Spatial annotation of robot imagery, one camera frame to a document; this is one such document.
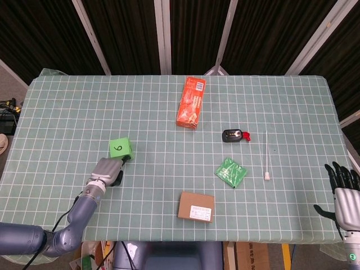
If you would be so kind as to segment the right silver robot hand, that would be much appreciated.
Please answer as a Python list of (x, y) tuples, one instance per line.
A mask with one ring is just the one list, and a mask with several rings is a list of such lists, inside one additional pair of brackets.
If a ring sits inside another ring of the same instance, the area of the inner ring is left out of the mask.
[(322, 217), (335, 222), (337, 229), (349, 232), (359, 231), (359, 174), (333, 162), (325, 164), (334, 197), (334, 212), (325, 211), (314, 204), (315, 211)]

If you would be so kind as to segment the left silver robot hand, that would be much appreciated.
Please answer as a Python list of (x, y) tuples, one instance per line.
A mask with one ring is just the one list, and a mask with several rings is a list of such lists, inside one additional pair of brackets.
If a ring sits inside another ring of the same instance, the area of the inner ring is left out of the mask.
[(89, 182), (99, 180), (105, 187), (119, 186), (123, 179), (123, 166), (130, 159), (129, 155), (101, 158), (91, 173)]

